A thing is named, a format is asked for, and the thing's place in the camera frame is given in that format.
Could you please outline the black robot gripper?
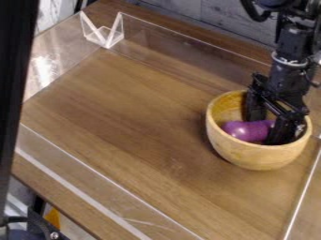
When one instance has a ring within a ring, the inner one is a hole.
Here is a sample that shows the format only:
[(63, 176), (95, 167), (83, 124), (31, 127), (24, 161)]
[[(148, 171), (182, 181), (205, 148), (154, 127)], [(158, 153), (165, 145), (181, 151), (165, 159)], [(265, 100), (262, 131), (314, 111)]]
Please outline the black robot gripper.
[(277, 118), (265, 144), (282, 145), (296, 142), (306, 130), (305, 116), (310, 110), (304, 96), (312, 86), (320, 87), (313, 80), (318, 63), (312, 56), (302, 60), (288, 59), (277, 52), (270, 56), (270, 76), (251, 74), (245, 118), (250, 122), (265, 120), (272, 111)]

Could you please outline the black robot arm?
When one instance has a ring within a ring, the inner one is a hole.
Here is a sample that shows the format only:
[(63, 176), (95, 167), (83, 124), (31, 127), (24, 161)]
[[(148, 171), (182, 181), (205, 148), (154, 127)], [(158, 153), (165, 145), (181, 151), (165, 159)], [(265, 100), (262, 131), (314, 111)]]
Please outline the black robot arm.
[(268, 76), (253, 73), (246, 96), (246, 119), (276, 115), (265, 144), (297, 141), (306, 131), (309, 90), (321, 87), (313, 78), (321, 65), (321, 0), (239, 0), (250, 18), (265, 22), (277, 16), (276, 49)]

